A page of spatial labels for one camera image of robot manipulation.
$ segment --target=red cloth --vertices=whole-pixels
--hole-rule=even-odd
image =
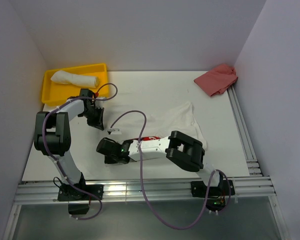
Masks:
[[[237,79],[236,69],[223,63],[196,78],[194,82],[211,97],[223,94]]]

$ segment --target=yellow bin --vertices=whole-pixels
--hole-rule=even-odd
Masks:
[[[49,106],[64,104],[69,97],[78,96],[82,88],[72,84],[64,85],[51,81],[50,79],[53,74],[59,70],[71,74],[98,77],[99,85],[96,88],[89,88],[93,92],[96,92],[103,84],[108,83],[107,66],[105,63],[47,70],[43,78],[41,101]],[[100,90],[99,97],[109,97],[109,85],[104,86]]]

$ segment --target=purple cable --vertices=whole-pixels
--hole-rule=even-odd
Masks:
[[[146,127],[146,124],[147,124],[147,117],[145,115],[144,112],[142,111],[139,111],[139,110],[131,110],[131,111],[127,111],[125,113],[123,113],[122,115],[120,115],[111,125],[111,128],[115,125],[116,122],[119,121],[119,119],[121,119],[124,115],[126,114],[129,114],[129,113],[140,113],[143,115],[144,117],[144,124],[142,126],[142,129],[140,131],[140,134],[139,134],[139,137],[138,137],[138,143],[141,142],[141,137],[142,137],[142,134],[144,132],[144,129]],[[209,194],[209,189],[210,189],[210,185],[211,185],[211,181],[212,181],[212,178],[215,174],[215,172],[219,172],[221,173],[221,175],[223,175],[227,181],[227,184],[228,184],[228,187],[229,187],[229,199],[228,199],[228,202],[227,204],[224,206],[223,209],[221,209],[220,211],[218,211],[219,213],[222,212],[223,210],[225,210],[225,208],[228,206],[229,202],[230,202],[230,199],[231,199],[231,186],[230,186],[230,182],[227,178],[227,176],[219,169],[216,169],[214,170],[211,175],[210,175],[210,178],[209,178],[209,181],[208,181],[208,185],[206,187],[206,192],[205,192],[205,197],[204,197],[204,202],[203,202],[203,206],[202,206],[202,210],[200,211],[198,217],[194,220],[193,223],[191,223],[190,225],[188,226],[174,226],[168,222],[166,222],[157,212],[156,210],[154,209],[154,207],[151,205],[147,195],[146,195],[146,191],[145,191],[145,186],[144,186],[144,174],[143,174],[143,155],[142,155],[142,150],[141,150],[141,144],[138,145],[138,150],[139,150],[139,154],[140,154],[140,185],[141,185],[141,191],[142,191],[142,194],[143,194],[143,197],[144,197],[144,200],[146,202],[146,204],[149,206],[150,210],[152,211],[152,213],[155,215],[155,217],[160,221],[162,222],[164,225],[166,225],[167,227],[169,228],[172,228],[172,229],[175,229],[175,230],[186,230],[186,229],[190,229],[192,228],[194,225],[196,225],[200,218],[202,217],[204,211],[205,211],[205,208],[206,208],[206,205],[207,205],[207,201],[208,201],[208,194]]]
[[[48,153],[48,155],[49,155],[51,158],[53,158],[53,160],[56,161],[56,164],[57,164],[57,166],[59,167],[60,172],[62,173],[62,176],[66,179],[66,181],[68,182],[68,184],[69,184],[72,188],[74,188],[75,190],[77,190],[77,191],[79,191],[79,192],[81,192],[81,193],[87,194],[88,196],[90,196],[90,197],[92,197],[92,198],[95,198],[95,199],[98,200],[99,203],[100,203],[100,208],[99,208],[98,212],[97,212],[96,214],[92,215],[92,216],[89,216],[89,217],[75,217],[75,216],[71,216],[71,217],[73,217],[73,218],[75,218],[75,219],[78,219],[78,220],[89,220],[89,219],[93,219],[94,217],[96,217],[96,216],[101,212],[101,209],[102,209],[102,202],[101,202],[100,198],[98,198],[96,195],[94,195],[94,194],[92,194],[92,193],[90,193],[90,192],[84,191],[84,190],[82,190],[82,189],[76,187],[76,186],[73,185],[73,183],[68,179],[68,177],[67,177],[67,175],[66,175],[64,169],[62,168],[62,166],[61,166],[61,165],[59,164],[59,162],[58,162],[58,158],[55,157],[55,156],[51,153],[51,151],[49,150],[49,148],[48,148],[47,138],[46,138],[46,124],[47,124],[48,118],[49,118],[52,114],[58,112],[60,109],[64,108],[65,106],[69,105],[70,103],[72,103],[72,102],[74,102],[74,101],[82,100],[82,99],[89,99],[89,100],[94,100],[94,101],[108,101],[108,100],[113,99],[113,98],[118,94],[118,88],[117,88],[117,86],[114,85],[113,83],[110,83],[110,82],[109,82],[109,83],[106,83],[106,84],[102,85],[102,86],[98,89],[97,93],[100,91],[100,89],[102,89],[102,88],[103,88],[104,86],[106,86],[106,85],[112,85],[112,86],[114,86],[114,88],[115,88],[115,93],[114,93],[114,95],[113,95],[112,97],[109,97],[109,98],[106,98],[106,99],[96,99],[96,98],[93,98],[93,97],[87,97],[87,96],[79,96],[79,97],[76,97],[76,98],[72,98],[72,99],[70,99],[69,101],[66,101],[64,104],[62,104],[62,105],[59,106],[58,108],[56,108],[56,109],[52,110],[51,112],[49,112],[49,113],[45,116],[45,118],[44,118],[44,120],[43,120],[43,124],[42,124],[42,139],[43,139],[43,145],[44,145],[44,148],[45,148],[46,152]]]

